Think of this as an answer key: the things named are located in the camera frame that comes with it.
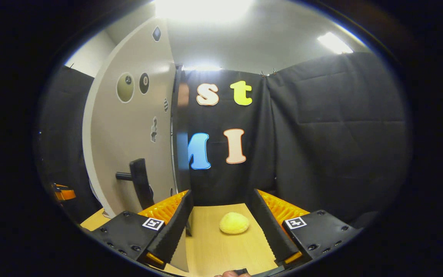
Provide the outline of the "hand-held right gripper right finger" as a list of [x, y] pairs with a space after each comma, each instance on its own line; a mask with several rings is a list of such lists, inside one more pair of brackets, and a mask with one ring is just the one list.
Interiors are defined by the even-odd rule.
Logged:
[[331, 254], [362, 232], [323, 209], [308, 212], [258, 189], [251, 193], [251, 213], [275, 263], [286, 269]]

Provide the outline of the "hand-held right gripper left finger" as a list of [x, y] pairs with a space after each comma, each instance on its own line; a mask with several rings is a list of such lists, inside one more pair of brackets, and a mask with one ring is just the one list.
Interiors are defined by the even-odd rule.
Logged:
[[185, 235], [192, 208], [192, 191], [185, 190], [142, 212], [123, 211], [91, 235], [128, 259], [163, 270]]

